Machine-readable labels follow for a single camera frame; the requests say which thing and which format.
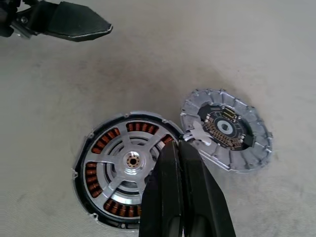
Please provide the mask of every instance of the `metal bolt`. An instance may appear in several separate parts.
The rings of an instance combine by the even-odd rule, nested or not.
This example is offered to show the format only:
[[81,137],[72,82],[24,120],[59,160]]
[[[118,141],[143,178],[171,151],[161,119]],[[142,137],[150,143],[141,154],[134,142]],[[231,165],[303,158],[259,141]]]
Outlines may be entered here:
[[21,17],[21,22],[23,23],[23,24],[26,24],[26,23],[28,23],[28,19],[25,17],[25,16],[22,16]]

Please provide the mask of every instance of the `gray carpet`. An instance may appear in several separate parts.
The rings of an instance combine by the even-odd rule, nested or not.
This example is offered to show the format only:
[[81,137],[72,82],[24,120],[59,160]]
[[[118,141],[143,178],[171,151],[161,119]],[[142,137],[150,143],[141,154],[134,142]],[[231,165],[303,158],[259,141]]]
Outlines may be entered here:
[[275,138],[259,172],[209,164],[237,236],[316,236],[314,0],[73,2],[113,32],[82,43],[0,39],[4,236],[136,237],[94,223],[79,204],[71,167],[83,137],[131,110],[179,124],[185,96],[207,87],[251,103]]

